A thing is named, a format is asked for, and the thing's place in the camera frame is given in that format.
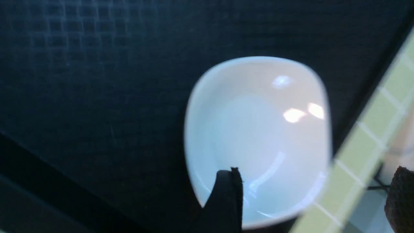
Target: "light green tile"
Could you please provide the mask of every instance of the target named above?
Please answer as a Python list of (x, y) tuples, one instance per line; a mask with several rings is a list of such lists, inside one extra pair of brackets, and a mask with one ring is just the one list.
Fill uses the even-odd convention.
[(337, 213), (354, 182), (356, 181), (350, 175), (335, 165), (331, 171), (327, 188), (319, 201), (320, 205), (332, 215)]
[(290, 233), (321, 233), (331, 224), (335, 223), (320, 209), (313, 206), (299, 221), (296, 221)]
[(366, 192), (366, 188), (355, 183), (352, 189), (349, 191), (347, 200), (342, 202), (341, 209), (335, 214), (338, 221), (346, 223), (350, 218), (355, 208), (358, 206), (359, 201)]
[(376, 92), (375, 98), (369, 103), (360, 121), (381, 139), (396, 113), (397, 108), (384, 94)]
[(414, 72), (408, 68), (406, 62), (400, 59), (390, 70), (389, 77), (385, 80), (383, 87), (402, 103), (414, 86)]
[(407, 40), (407, 45), (405, 47), (405, 53), (411, 58), (411, 60), (414, 60), (414, 38), (413, 35), (409, 37), (411, 39)]
[(337, 159), (358, 176), (376, 147), (376, 142), (359, 126), (355, 125), (350, 137), (339, 150)]

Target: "bowl rim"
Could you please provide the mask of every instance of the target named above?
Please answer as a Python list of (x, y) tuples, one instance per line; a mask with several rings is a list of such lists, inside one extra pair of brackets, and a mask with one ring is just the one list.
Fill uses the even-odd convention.
[[(213, 67), (211, 67), (210, 69), (208, 69), (207, 71), (205, 71), (203, 73), (203, 75), (201, 75), (201, 77), (197, 80), (197, 82), (195, 83), (190, 97), (188, 99), (188, 103), (187, 103), (187, 107), (186, 107), (186, 111), (185, 111), (185, 120), (184, 120), (184, 134), (183, 134), (183, 142), (184, 142), (184, 154), (185, 154), (185, 163), (187, 166), (187, 171), (188, 171), (188, 176), (190, 179), (190, 183), (191, 186), (193, 188), (193, 192), (197, 198), (197, 201), (199, 202), (199, 204), (204, 207), (205, 203), (201, 203), (200, 201), (200, 197), (199, 194), (196, 192), (195, 189), (195, 174), (194, 174), (194, 168), (192, 167), (192, 165), (189, 163), (188, 161), (188, 140), (186, 140), (186, 138), (188, 137), (188, 113), (189, 110), (191, 109), (192, 103), (194, 103), (194, 98), (195, 98), (195, 94), (200, 92), (201, 89), (203, 89), (203, 86), (210, 82), (212, 79), (214, 79), (214, 75), (211, 75), (211, 72), (217, 72), (221, 69), (224, 69), (226, 67), (238, 64), (240, 65), (240, 63), (250, 63), (250, 62), (255, 62), (255, 61), (271, 61), (271, 62), (284, 62), (284, 63), (291, 63), (297, 66), (301, 66), (304, 69), (306, 69), (313, 77), (315, 77), (316, 82), (318, 83), (318, 87), (320, 88), (320, 93), (323, 96), (323, 103), (324, 103), (324, 108), (326, 109), (325, 111), (325, 120), (327, 121), (327, 138), (328, 140), (332, 139), (332, 133), (331, 133), (331, 120), (330, 120), (330, 109), (329, 109), (329, 103), (328, 103), (328, 98), (327, 98), (327, 93), (326, 93), (326, 89), (325, 86), (321, 80), (321, 78), (319, 77), (319, 75), (313, 70), (311, 69), (309, 66), (300, 63), (298, 61), (294, 61), (294, 60), (290, 60), (287, 58), (280, 58), (280, 57), (271, 57), (271, 56), (248, 56), (248, 57), (240, 57), (240, 58), (233, 58), (227, 61), (223, 61), (219, 64), (214, 65)], [(328, 146), (328, 151), (327, 151), (327, 163), (325, 166), (325, 169), (320, 171), (320, 175), (319, 177), (315, 180), (314, 185), (312, 186), (312, 188), (309, 190), (308, 195), (309, 198), (307, 198), (307, 201), (304, 201), (303, 205), (298, 206), (297, 208), (290, 208), (288, 211), (282, 212), (283, 214), (280, 214), (280, 216), (277, 217), (269, 217), (269, 218), (265, 218), (263, 220), (257, 221), (257, 222), (253, 222), (253, 223), (243, 223), (242, 224), (242, 228), (244, 230), (251, 230), (251, 229), (256, 229), (256, 228), (261, 228), (261, 227), (266, 227), (266, 226), (271, 226), (274, 224), (278, 224), (278, 223), (282, 223), (285, 222), (287, 220), (293, 219), (295, 217), (298, 217), (300, 213), (304, 212), (306, 209), (308, 209), (310, 206), (312, 206), (313, 203), (315, 203), (316, 200), (318, 200), (318, 198), (320, 198), (320, 194), (324, 189), (324, 186), (327, 182), (328, 179), (328, 174), (330, 171), (330, 164), (332, 162), (332, 145), (330, 142), (327, 142), (327, 146)]]

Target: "white bowl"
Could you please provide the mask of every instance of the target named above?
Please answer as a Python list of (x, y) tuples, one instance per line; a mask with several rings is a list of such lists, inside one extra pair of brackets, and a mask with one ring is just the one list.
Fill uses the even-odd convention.
[(297, 216), (323, 187), (331, 158), (325, 89), (309, 67), (246, 57), (208, 70), (185, 117), (185, 156), (202, 206), (216, 172), (238, 167), (243, 229)]

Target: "dark surface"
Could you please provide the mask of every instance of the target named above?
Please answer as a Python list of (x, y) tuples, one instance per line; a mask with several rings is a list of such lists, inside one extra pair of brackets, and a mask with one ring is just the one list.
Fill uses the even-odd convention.
[(138, 224), (181, 231), (200, 211), (184, 109), (209, 67), (256, 55), (310, 66), (336, 151), (411, 28), (412, 3), (1, 0), (0, 133)]
[(8, 233), (90, 233), (1, 175), (0, 190), (0, 230)]

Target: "brown object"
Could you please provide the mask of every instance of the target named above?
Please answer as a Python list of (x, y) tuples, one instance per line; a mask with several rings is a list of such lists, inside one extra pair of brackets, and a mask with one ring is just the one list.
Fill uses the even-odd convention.
[(398, 167), (384, 209), (395, 233), (414, 233), (414, 172)]

